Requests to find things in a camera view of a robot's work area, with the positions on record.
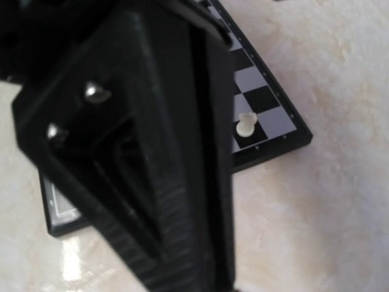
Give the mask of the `white chess piece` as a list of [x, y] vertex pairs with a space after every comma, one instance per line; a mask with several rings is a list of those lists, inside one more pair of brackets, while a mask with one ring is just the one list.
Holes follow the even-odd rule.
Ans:
[[238, 136], [247, 138], [251, 137], [255, 131], [255, 124], [258, 119], [254, 112], [240, 113], [239, 121], [236, 124], [236, 132]]

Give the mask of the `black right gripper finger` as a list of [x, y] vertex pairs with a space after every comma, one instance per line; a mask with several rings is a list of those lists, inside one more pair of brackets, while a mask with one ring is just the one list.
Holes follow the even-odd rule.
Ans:
[[24, 154], [149, 291], [232, 291], [232, 41], [206, 9], [40, 21]]

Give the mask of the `black and grey chessboard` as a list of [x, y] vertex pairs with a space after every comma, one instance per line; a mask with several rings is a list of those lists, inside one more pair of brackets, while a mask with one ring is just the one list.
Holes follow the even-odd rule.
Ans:
[[[269, 68], [244, 36], [219, 1], [196, 1], [225, 27], [233, 41], [230, 53], [235, 59], [233, 85], [233, 173], [276, 158], [308, 145], [312, 133], [300, 119], [289, 97], [284, 93]], [[239, 115], [255, 113], [251, 136], [236, 132]], [[129, 132], [121, 150], [130, 166], [138, 167], [139, 149], [135, 133]], [[48, 233], [53, 237], [88, 226], [87, 219], [73, 206], [49, 179], [40, 173], [41, 193]]]

